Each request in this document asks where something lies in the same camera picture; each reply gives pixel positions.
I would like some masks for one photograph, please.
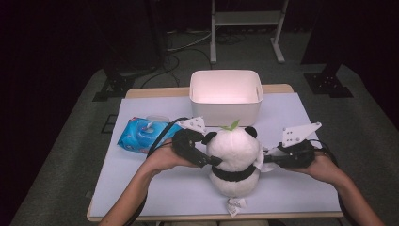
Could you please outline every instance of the dark background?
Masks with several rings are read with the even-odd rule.
[[[152,44],[137,47],[145,40],[145,32],[123,30],[129,24],[121,26],[115,13],[118,4],[140,3],[141,0],[2,1],[0,90],[5,105],[1,115],[0,224],[8,225],[12,220],[81,91],[110,56],[123,56],[140,68],[160,63],[152,61],[157,56],[156,49],[143,50],[154,48]],[[162,30],[210,28],[210,0],[164,0],[157,6],[164,23]],[[217,8],[273,9],[280,8],[280,1],[265,5],[263,0],[218,0]],[[291,0],[283,30],[313,28],[302,63],[326,63],[338,57],[359,74],[398,127],[396,9],[394,1]],[[135,28],[142,28],[146,21],[149,26],[152,24],[151,20],[135,22],[137,18],[132,16],[130,21]],[[125,32],[133,32],[133,38],[124,37]],[[143,57],[147,60],[138,63]]]

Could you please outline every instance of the panda ear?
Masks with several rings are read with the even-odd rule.
[[[251,136],[253,136],[254,138],[256,138],[258,136],[258,132],[256,131],[255,128],[253,128],[252,126],[248,126],[245,128],[245,130],[247,131],[247,133],[249,133]]]
[[[207,145],[209,143],[209,141],[211,141],[211,139],[213,137],[215,137],[217,135],[217,132],[209,132],[205,138],[202,140],[202,144]]]

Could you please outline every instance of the white storage bin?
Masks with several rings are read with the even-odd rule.
[[[206,126],[249,126],[258,118],[263,99],[259,75],[247,70],[212,70],[193,73],[190,99],[194,117]]]

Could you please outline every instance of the human hand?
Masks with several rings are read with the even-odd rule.
[[[173,151],[171,139],[165,140],[164,144],[144,161],[143,166],[149,170],[155,170],[156,173],[170,170],[177,166],[196,167],[196,165],[181,158]]]
[[[318,181],[326,182],[333,186],[336,186],[348,178],[347,175],[331,161],[328,155],[321,152],[315,152],[315,158],[307,168],[286,170],[308,174]]]

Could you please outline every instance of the blue plastic bag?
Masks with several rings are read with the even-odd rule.
[[[168,122],[166,121],[151,121],[141,118],[132,118],[129,120],[126,128],[120,136],[118,145],[130,152],[147,153],[151,145],[167,125]],[[159,147],[166,139],[172,138],[174,134],[181,129],[182,127],[174,124],[164,137],[162,137],[156,147]]]

